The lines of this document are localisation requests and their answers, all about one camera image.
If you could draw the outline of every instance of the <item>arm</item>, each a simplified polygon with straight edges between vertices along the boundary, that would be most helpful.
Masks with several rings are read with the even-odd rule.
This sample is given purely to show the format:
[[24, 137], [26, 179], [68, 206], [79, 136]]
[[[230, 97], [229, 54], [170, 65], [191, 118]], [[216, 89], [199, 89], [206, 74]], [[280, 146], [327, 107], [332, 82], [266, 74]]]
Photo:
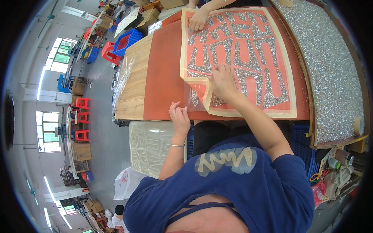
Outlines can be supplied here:
[[[195, 9], [192, 7], [193, 5], [190, 5], [192, 1], [192, 4], [194, 3], [195, 0], [189, 0], [188, 7]], [[212, 0], [203, 5], [190, 19], [189, 21], [189, 28], [194, 31], [202, 30], [203, 27], [205, 26], [205, 23], [207, 21], [207, 17], [209, 16], [210, 12], [213, 10], [217, 10], [219, 8], [225, 7], [226, 5], [229, 5], [236, 0]]]
[[255, 138], [272, 161], [284, 154], [294, 155], [275, 122], [236, 89], [233, 74], [234, 69], [227, 64], [217, 65], [209, 77], [213, 84], [213, 92], [244, 117]]
[[[182, 146], [185, 143], [190, 128], [187, 107], [179, 108], [180, 102], [172, 103], [169, 113], [172, 119], [175, 134], [171, 139], [171, 145]], [[171, 146], [163, 167], [159, 174], [159, 180], [165, 180], [172, 176], [184, 165], [184, 147]]]

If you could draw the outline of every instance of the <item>person's right hand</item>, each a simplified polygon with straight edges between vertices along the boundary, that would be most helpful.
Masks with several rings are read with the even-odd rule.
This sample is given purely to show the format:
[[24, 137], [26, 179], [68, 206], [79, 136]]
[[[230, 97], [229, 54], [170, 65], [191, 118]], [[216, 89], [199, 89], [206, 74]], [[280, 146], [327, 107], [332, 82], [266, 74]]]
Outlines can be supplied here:
[[232, 66], [218, 64], [208, 78], [212, 82], [214, 94], [227, 103], [230, 103], [232, 98], [240, 93], [234, 82], [234, 68]]

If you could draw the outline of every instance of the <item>white plastic bag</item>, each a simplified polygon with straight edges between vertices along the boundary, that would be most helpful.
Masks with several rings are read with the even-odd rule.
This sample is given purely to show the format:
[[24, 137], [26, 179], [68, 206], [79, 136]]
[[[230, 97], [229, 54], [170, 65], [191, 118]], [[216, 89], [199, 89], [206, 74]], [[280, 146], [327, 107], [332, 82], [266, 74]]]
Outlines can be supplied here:
[[128, 199], [144, 177], [146, 175], [133, 170], [131, 167], [121, 171], [114, 181], [114, 200]]

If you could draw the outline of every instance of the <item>person with black hair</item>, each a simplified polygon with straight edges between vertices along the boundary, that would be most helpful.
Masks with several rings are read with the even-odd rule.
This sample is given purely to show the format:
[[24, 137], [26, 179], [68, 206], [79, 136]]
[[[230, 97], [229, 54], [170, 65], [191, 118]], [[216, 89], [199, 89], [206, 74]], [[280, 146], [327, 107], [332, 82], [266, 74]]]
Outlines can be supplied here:
[[124, 222], [123, 222], [123, 211], [124, 211], [124, 206], [123, 205], [117, 205], [115, 207], [115, 214], [112, 218], [112, 223], [115, 227], [115, 229], [119, 230], [119, 232], [122, 232], [121, 229], [119, 227], [122, 227], [123, 228], [123, 232], [124, 233], [128, 233], [128, 230], [126, 228], [126, 226], [124, 225]]

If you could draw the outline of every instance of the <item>person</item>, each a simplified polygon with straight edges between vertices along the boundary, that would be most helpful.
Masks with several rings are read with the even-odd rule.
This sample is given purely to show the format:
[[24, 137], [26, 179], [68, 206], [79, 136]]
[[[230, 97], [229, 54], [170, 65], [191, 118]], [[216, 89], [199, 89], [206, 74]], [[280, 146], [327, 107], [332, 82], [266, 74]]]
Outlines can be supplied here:
[[117, 205], [115, 207], [114, 211], [115, 211], [115, 213], [114, 213], [114, 216], [112, 217], [112, 224], [114, 225], [115, 229], [117, 229], [119, 231], [123, 230], [124, 233], [128, 233], [126, 225], [123, 222], [124, 206], [123, 205]]
[[[189, 0], [188, 8], [195, 9], [200, 0]], [[263, 6], [261, 0], [206, 0], [199, 10], [189, 20], [189, 28], [193, 31], [202, 30], [206, 24], [210, 12], [219, 8]]]
[[131, 233], [306, 232], [314, 197], [305, 165], [276, 123], [240, 91], [234, 68], [218, 64], [213, 93], [234, 107], [252, 134], [194, 121], [194, 153], [184, 164], [187, 108], [172, 103], [175, 134], [158, 179], [141, 180], [124, 208]]

